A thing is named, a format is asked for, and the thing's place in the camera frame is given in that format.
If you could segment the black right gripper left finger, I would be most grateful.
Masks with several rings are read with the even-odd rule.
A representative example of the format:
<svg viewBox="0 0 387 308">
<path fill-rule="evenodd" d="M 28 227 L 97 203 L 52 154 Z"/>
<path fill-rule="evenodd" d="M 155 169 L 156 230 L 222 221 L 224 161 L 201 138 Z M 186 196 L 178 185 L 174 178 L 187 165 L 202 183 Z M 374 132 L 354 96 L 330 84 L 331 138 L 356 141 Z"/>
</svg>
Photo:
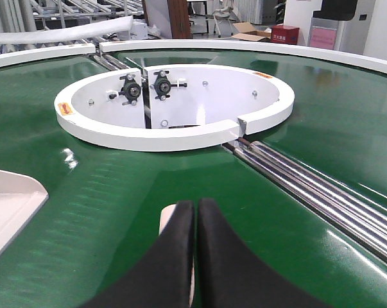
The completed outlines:
<svg viewBox="0 0 387 308">
<path fill-rule="evenodd" d="M 179 201 L 138 263 L 82 307 L 189 307 L 193 248 L 194 204 Z"/>
</svg>

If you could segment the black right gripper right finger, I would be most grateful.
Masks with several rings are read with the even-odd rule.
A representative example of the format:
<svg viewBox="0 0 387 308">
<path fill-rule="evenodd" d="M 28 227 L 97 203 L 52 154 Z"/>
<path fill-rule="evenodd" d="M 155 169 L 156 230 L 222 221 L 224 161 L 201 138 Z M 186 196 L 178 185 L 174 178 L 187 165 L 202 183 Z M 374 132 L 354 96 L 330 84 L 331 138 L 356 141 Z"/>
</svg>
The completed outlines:
<svg viewBox="0 0 387 308">
<path fill-rule="evenodd" d="M 218 204 L 198 204 L 197 257 L 203 307 L 326 307 L 260 260 Z"/>
</svg>

